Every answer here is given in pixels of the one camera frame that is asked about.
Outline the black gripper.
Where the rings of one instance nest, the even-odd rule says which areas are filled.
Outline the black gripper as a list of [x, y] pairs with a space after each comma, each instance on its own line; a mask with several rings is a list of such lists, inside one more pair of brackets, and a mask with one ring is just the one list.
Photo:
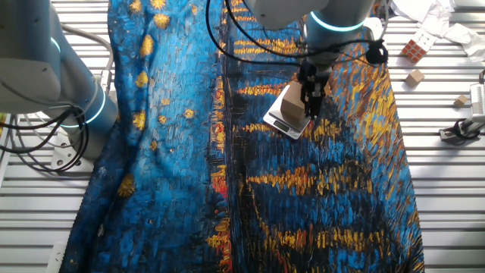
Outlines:
[[330, 79], [331, 73], [331, 67], [315, 65], [308, 60], [304, 60], [301, 63], [297, 80], [302, 85], [300, 99], [304, 104], [307, 118], [314, 118], [314, 106], [314, 112], [316, 114], [320, 113], [322, 102], [326, 96], [325, 86]]

